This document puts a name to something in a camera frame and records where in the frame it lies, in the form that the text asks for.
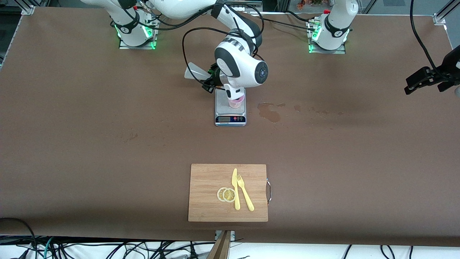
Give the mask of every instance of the yellow knife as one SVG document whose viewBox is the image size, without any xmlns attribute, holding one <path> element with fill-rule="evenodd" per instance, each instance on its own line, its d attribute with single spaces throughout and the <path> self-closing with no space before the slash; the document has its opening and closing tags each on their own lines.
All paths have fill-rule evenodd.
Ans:
<svg viewBox="0 0 460 259">
<path fill-rule="evenodd" d="M 231 177 L 231 185 L 235 188 L 235 209 L 240 210 L 240 197 L 238 197 L 238 182 L 236 179 L 236 168 L 233 170 L 233 176 Z"/>
</svg>

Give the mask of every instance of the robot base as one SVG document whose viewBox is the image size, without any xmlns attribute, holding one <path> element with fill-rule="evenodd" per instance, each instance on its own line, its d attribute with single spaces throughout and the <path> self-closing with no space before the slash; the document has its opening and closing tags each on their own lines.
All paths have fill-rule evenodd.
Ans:
<svg viewBox="0 0 460 259">
<path fill-rule="evenodd" d="M 306 25 L 307 25 L 307 28 L 314 28 L 314 29 L 317 29 L 318 28 L 318 24 L 316 21 L 319 21 L 317 20 L 317 18 L 319 17 L 315 17 L 315 23 L 314 24 L 310 24 L 309 22 L 306 22 Z M 342 45 L 340 45 L 340 47 L 338 49 L 335 49 L 335 50 L 327 50 L 327 49 L 324 49 L 322 47 L 320 47 L 318 45 L 318 43 L 316 43 L 314 40 L 312 40 L 312 37 L 313 35 L 315 34 L 314 31 L 307 31 L 307 37 L 308 37 L 308 52 L 309 53 L 322 53 L 322 54 L 345 54 L 345 44 L 342 43 Z"/>
<path fill-rule="evenodd" d="M 160 22 L 158 22 L 158 20 L 155 20 L 153 22 L 151 22 L 150 26 L 160 26 L 159 24 Z M 118 48 L 119 49 L 145 49 L 145 50 L 149 50 L 149 49 L 156 49 L 156 41 L 158 39 L 158 30 L 157 29 L 150 29 L 150 28 L 146 28 L 144 27 L 144 31 L 146 34 L 148 34 L 149 36 L 152 35 L 151 38 L 149 38 L 144 44 L 142 44 L 141 46 L 137 46 L 137 47 L 133 47 L 133 46 L 128 46 L 126 45 L 121 39 L 120 39 L 120 43 L 118 45 Z"/>
</svg>

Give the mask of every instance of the brown table surface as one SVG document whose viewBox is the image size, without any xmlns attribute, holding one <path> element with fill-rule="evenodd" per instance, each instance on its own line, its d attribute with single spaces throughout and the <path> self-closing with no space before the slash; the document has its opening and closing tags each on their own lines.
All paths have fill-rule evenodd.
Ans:
<svg viewBox="0 0 460 259">
<path fill-rule="evenodd" d="M 356 17 L 346 55 L 310 54 L 303 31 L 267 22 L 270 75 L 247 90 L 241 128 L 215 127 L 214 96 L 184 79 L 182 35 L 227 30 L 218 21 L 161 32 L 154 51 L 119 50 L 109 22 L 101 9 L 22 19 L 0 72 L 2 217 L 37 235 L 212 240 L 232 229 L 252 242 L 460 246 L 460 100 L 436 87 L 404 94 L 428 65 L 407 16 Z M 446 32 L 415 22 L 440 64 Z M 191 33 L 189 61 L 207 68 L 223 37 Z M 259 115 L 262 102 L 286 104 L 272 107 L 279 122 Z M 267 164 L 269 221 L 188 222 L 192 163 Z"/>
</svg>

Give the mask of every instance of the digital kitchen scale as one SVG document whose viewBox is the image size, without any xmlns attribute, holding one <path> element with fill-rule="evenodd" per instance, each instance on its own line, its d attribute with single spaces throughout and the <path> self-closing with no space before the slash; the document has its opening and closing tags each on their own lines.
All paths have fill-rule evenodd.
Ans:
<svg viewBox="0 0 460 259">
<path fill-rule="evenodd" d="M 239 108 L 232 108 L 229 105 L 227 93 L 222 90 L 215 90 L 216 110 L 215 124 L 218 127 L 241 127 L 246 125 L 246 91 L 244 100 Z"/>
</svg>

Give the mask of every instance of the pink cup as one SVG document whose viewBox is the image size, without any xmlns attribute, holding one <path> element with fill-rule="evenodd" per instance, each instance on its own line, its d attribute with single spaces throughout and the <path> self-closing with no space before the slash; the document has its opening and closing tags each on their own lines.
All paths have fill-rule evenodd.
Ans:
<svg viewBox="0 0 460 259">
<path fill-rule="evenodd" d="M 236 108 L 239 108 L 241 106 L 241 103 L 243 102 L 244 100 L 244 95 L 236 100 L 229 100 L 229 105 L 230 107 L 236 109 Z"/>
</svg>

